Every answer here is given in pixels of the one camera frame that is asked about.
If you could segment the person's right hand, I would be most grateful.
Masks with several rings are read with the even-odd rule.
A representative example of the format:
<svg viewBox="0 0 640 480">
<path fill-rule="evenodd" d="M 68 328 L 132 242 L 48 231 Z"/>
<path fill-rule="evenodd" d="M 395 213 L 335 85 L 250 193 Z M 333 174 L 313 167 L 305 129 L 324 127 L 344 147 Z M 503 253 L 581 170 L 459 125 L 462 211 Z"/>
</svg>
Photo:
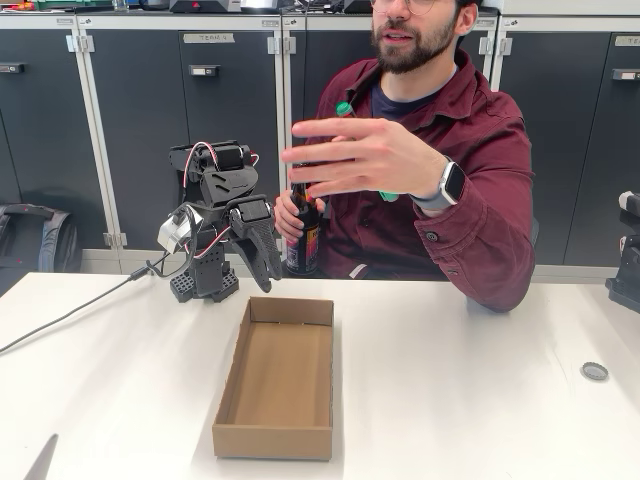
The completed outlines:
<svg viewBox="0 0 640 480">
<path fill-rule="evenodd" d="M 326 189 L 321 189 L 319 185 L 311 188 L 313 194 L 317 194 L 315 199 L 316 209 L 319 216 L 323 217 L 326 210 L 326 199 L 330 195 Z M 282 191 L 276 198 L 274 207 L 275 229 L 287 242 L 296 244 L 302 236 L 303 221 L 299 218 L 298 207 L 294 204 L 291 190 Z"/>
</svg>

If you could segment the person's left hand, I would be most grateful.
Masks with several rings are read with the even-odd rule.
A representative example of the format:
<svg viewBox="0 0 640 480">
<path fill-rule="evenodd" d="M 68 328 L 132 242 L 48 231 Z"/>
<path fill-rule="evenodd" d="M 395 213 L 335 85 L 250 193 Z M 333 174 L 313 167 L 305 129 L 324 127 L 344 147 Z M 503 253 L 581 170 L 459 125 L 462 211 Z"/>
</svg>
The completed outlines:
<svg viewBox="0 0 640 480">
<path fill-rule="evenodd" d="M 401 124 L 374 118 L 328 118 L 295 124 L 297 137 L 329 142 L 284 150 L 289 180 L 308 183 L 315 198 L 383 191 L 430 198 L 436 194 L 447 158 Z"/>
</svg>

